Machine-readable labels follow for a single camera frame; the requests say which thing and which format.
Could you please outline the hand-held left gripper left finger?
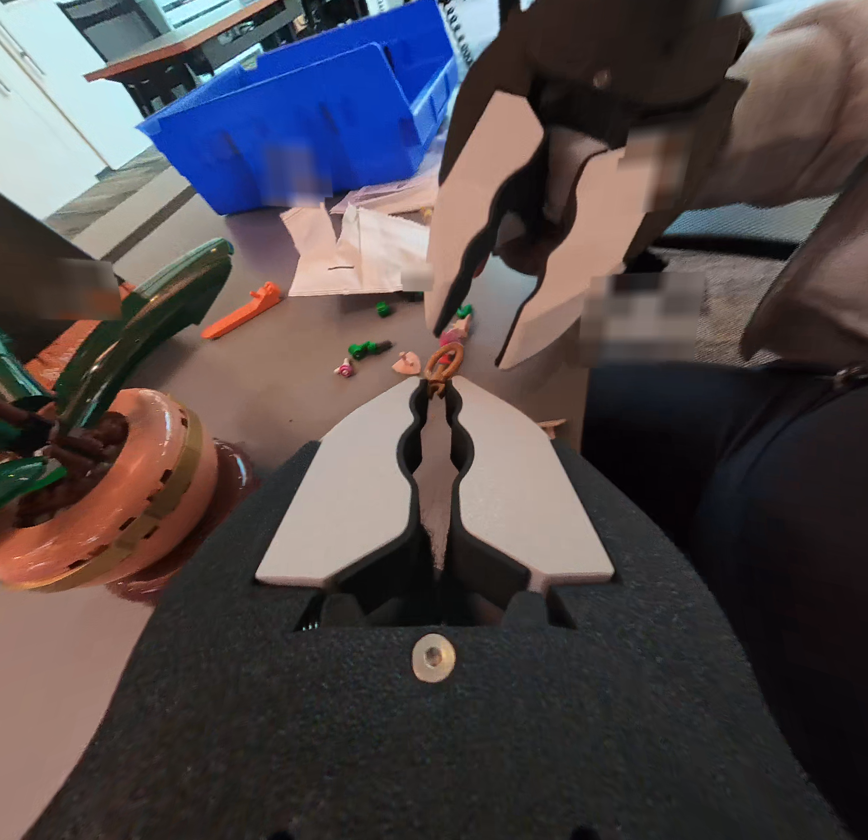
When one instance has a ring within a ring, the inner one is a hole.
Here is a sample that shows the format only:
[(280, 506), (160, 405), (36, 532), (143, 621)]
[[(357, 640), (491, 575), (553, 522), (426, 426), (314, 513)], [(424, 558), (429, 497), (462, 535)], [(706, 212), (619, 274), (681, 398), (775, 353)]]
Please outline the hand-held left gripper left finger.
[(320, 440), (255, 579), (325, 588), (360, 573), (418, 524), (427, 384), (408, 378), (356, 408)]

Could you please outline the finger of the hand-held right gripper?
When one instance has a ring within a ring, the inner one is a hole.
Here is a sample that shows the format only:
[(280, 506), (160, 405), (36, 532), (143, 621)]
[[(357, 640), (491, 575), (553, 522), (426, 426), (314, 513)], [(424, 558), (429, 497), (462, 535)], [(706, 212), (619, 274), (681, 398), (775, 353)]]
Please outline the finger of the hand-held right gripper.
[(537, 287), (516, 313), (497, 365), (510, 369), (553, 344), (579, 319), (592, 278), (624, 255), (617, 222), (627, 211), (624, 150), (567, 128), (549, 134), (544, 217), (563, 227)]
[(467, 297), (505, 213), (527, 193), (543, 145), (543, 127), (527, 99), (494, 94), (440, 183), (430, 221), (425, 322), (434, 335)]

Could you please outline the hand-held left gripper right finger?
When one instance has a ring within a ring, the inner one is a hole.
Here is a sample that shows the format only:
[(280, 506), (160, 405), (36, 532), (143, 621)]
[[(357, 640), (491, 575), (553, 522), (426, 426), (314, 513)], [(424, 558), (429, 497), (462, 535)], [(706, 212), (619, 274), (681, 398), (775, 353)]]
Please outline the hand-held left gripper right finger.
[(614, 566), (548, 434), (466, 378), (446, 396), (452, 488), (447, 569), (467, 589), (606, 583)]

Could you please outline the person's right forearm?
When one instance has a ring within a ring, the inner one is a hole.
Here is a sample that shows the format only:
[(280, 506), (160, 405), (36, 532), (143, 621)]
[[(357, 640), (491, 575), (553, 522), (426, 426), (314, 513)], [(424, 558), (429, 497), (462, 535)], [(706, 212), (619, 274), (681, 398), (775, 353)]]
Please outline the person's right forearm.
[(866, 218), (867, 0), (811, 5), (752, 43), (729, 71), (747, 88), (724, 149), (671, 233), (720, 208), (841, 196)]

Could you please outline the person's right hand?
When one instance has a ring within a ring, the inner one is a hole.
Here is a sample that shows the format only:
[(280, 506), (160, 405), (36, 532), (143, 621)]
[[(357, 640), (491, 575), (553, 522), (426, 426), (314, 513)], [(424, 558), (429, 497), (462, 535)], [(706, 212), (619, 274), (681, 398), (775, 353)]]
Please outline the person's right hand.
[(548, 258), (561, 243), (563, 234), (562, 221), (508, 204), (497, 227), (491, 256), (510, 270), (533, 278), (536, 292), (545, 276)]

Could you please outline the clear plastic bag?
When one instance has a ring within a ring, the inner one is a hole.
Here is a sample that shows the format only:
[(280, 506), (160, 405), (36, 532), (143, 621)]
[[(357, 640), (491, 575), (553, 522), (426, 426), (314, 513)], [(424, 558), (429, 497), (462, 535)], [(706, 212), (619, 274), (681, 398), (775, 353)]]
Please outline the clear plastic bag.
[(330, 214), (342, 216), (350, 206), (386, 215), (413, 213), (433, 208), (438, 193), (439, 172), (431, 168), (407, 179), (352, 190), (331, 207)]

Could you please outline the white paper bag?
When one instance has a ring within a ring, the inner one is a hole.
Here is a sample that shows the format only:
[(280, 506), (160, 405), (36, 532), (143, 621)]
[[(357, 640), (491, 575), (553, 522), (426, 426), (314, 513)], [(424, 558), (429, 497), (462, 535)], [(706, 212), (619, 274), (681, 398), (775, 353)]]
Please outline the white paper bag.
[(349, 205), (329, 272), (341, 295), (428, 292), (429, 227)]
[(358, 216), (352, 213), (337, 236), (325, 202), (296, 206), (280, 216), (298, 252), (289, 297), (360, 294), (361, 251)]

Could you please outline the blue plastic bin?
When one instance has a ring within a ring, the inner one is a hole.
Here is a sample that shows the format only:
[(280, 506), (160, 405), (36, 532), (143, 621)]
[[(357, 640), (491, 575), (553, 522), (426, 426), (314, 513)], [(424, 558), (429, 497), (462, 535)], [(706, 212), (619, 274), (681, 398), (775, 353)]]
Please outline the blue plastic bin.
[(289, 207), (418, 170), (458, 65), (415, 0), (232, 66), (138, 126), (214, 212)]

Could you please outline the orange brick separator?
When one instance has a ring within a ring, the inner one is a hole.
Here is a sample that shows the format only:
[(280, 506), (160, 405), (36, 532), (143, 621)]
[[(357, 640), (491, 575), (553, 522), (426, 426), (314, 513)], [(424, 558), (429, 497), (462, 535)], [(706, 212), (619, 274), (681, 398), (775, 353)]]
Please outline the orange brick separator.
[(201, 331), (201, 338), (206, 340), (221, 338), (272, 309), (283, 299), (281, 290), (273, 282), (266, 282), (258, 290), (249, 294), (251, 299), (247, 303), (207, 326)]

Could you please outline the person's legs in dark trousers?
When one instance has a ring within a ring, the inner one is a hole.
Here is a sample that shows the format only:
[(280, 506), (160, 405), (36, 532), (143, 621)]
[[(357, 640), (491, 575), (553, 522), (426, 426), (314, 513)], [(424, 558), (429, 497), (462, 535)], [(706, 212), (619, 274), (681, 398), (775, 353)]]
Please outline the person's legs in dark trousers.
[(866, 838), (866, 364), (593, 368), (581, 455), (689, 558), (798, 761)]

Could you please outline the toy brick potted plant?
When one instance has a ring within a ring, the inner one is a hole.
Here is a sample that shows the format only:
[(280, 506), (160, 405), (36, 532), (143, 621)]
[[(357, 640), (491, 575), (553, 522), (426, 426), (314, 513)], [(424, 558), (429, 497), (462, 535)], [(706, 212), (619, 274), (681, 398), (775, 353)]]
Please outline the toy brick potted plant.
[(27, 363), (2, 332), (3, 588), (104, 585), (154, 604), (258, 487), (245, 453), (214, 439), (188, 406), (123, 387), (202, 322), (232, 257), (213, 239), (143, 284), (123, 284), (119, 318), (76, 321)]

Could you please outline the person's grey jacket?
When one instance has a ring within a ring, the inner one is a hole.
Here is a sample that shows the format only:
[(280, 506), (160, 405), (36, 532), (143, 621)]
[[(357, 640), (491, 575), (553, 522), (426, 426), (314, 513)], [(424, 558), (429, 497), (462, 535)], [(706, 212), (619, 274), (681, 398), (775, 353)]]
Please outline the person's grey jacket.
[(867, 173), (859, 170), (765, 292), (740, 342), (744, 360), (841, 369), (867, 359)]

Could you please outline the brown background table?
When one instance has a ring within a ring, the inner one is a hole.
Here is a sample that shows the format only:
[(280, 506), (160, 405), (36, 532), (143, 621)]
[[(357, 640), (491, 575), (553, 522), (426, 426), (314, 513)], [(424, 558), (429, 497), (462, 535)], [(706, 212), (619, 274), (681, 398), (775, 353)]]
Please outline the brown background table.
[(90, 83), (112, 81), (147, 118), (201, 86), (255, 47), (267, 52), (313, 32), (311, 0), (231, 0), (84, 75)]

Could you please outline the black toy set box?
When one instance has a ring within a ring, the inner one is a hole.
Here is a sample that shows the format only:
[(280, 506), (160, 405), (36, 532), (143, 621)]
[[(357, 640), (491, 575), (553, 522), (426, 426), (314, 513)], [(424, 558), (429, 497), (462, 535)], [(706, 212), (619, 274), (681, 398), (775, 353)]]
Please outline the black toy set box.
[(120, 318), (134, 289), (111, 262), (1, 197), (2, 340), (43, 387), (54, 390), (84, 340)]

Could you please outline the black mesh office chair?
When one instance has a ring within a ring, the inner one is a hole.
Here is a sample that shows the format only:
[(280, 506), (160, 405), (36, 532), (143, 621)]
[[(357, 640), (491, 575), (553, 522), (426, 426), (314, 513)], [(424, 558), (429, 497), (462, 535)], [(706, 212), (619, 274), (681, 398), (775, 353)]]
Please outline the black mesh office chair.
[(136, 0), (71, 0), (58, 7), (106, 63), (161, 36)]

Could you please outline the white cabinet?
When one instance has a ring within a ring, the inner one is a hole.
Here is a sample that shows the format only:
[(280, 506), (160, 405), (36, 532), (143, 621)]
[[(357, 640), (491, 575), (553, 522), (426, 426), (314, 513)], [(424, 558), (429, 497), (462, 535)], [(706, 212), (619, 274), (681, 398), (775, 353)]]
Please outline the white cabinet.
[(148, 146), (127, 91), (53, 0), (1, 8), (1, 192), (45, 219)]

